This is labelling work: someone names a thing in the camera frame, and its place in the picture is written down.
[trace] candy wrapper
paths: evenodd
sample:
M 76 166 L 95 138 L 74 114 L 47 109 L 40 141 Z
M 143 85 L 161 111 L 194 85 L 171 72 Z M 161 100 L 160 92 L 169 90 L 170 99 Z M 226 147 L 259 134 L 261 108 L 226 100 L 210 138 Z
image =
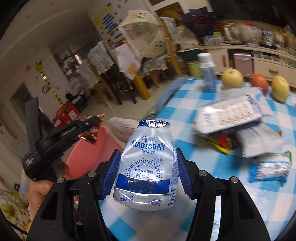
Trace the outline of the candy wrapper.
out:
M 89 119 L 91 118 L 92 116 L 86 116 L 85 119 Z M 79 134 L 78 137 L 91 143 L 91 144 L 95 144 L 96 141 L 98 140 L 98 136 L 97 136 L 97 133 L 98 133 L 98 127 L 102 124 L 102 121 L 105 117 L 105 114 L 101 114 L 101 115 L 97 115 L 97 117 L 99 118 L 99 123 L 90 128 L 88 131 L 82 133 L 82 134 Z
M 114 199 L 139 211 L 171 208 L 178 171 L 170 124 L 162 120 L 142 120 L 121 155 Z
M 282 154 L 267 153 L 257 157 L 250 167 L 249 182 L 257 180 L 278 180 L 286 183 L 292 163 L 292 154 L 286 151 Z
M 238 147 L 238 141 L 232 134 L 220 134 L 218 136 L 209 137 L 205 140 L 208 143 L 213 144 L 218 151 L 226 155 Z

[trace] blue cloth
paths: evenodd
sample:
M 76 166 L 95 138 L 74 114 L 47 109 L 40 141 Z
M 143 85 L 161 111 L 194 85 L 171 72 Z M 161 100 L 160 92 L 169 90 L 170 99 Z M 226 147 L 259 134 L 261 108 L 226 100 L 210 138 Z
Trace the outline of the blue cloth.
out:
M 241 150 L 229 155 L 218 152 L 213 145 L 196 137 L 192 121 L 198 108 L 216 100 L 215 93 L 203 93 L 203 81 L 189 79 L 158 113 L 158 120 L 170 122 L 170 130 L 176 147 L 181 148 L 187 160 L 194 161 L 199 169 L 204 169 L 214 177 L 229 179 L 237 176 L 256 204 L 274 240 L 286 226 L 296 209 L 296 95 L 290 94 L 286 104 L 273 101 L 267 94 L 268 103 L 274 116 L 264 118 L 264 122 L 274 130 L 282 130 L 286 144 L 282 150 L 292 152 L 293 164 L 287 183 L 281 187 L 279 181 L 258 181 L 249 183 L 250 158 L 241 156 Z M 100 208 L 107 227 L 119 241 L 183 241 L 186 239 L 192 221 L 196 200 L 192 201 L 184 193 L 181 182 L 174 206 L 155 212 L 140 212 L 114 201 L 113 192 Z M 212 239 L 216 240 L 221 215 L 221 198 L 216 198 L 216 211 Z
M 165 92 L 159 98 L 156 104 L 155 114 L 157 115 L 164 105 L 169 101 L 172 95 L 181 87 L 181 85 L 187 80 L 187 78 L 179 77 L 175 79 L 170 86 L 165 90 Z

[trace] metal screw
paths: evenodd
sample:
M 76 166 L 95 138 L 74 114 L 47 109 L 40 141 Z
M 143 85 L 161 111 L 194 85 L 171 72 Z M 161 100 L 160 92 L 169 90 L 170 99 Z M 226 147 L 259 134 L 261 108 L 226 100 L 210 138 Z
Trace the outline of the metal screw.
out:
M 87 175 L 89 177 L 94 177 L 96 175 L 96 172 L 95 171 L 90 171 Z
M 64 181 L 65 181 L 65 179 L 63 177 L 59 177 L 57 179 L 57 183 L 59 183 L 59 184 L 63 183 Z
M 204 171 L 204 170 L 200 170 L 200 171 L 198 172 L 198 174 L 199 174 L 200 176 L 202 176 L 202 177 L 205 177 L 205 176 L 207 175 L 207 172 Z
M 231 180 L 233 183 L 238 183 L 238 182 L 239 182 L 239 180 L 238 180 L 237 177 L 232 177 L 230 180 Z

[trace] cabinet handle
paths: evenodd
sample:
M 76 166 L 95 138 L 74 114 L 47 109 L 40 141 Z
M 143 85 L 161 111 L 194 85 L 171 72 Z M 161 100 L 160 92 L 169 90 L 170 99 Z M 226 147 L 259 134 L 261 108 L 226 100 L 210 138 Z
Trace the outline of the cabinet handle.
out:
M 278 74 L 278 73 L 279 73 L 277 70 L 273 70 L 273 69 L 269 69 L 268 71 L 269 71 L 270 73 L 272 73 L 272 74 Z
M 226 55 L 222 55 L 222 60 L 223 60 L 223 66 L 226 68 Z

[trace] sun sticker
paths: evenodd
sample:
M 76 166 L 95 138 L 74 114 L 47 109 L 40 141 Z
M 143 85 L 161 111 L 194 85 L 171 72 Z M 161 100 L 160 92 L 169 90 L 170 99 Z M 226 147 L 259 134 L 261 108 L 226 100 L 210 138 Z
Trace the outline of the sun sticker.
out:
M 32 69 L 32 65 L 28 65 L 25 69 L 24 72 L 25 73 L 29 73 L 29 71 Z
M 36 62 L 34 65 L 34 68 L 37 72 L 42 73 L 43 72 L 43 63 L 42 60 L 40 60 L 39 62 Z

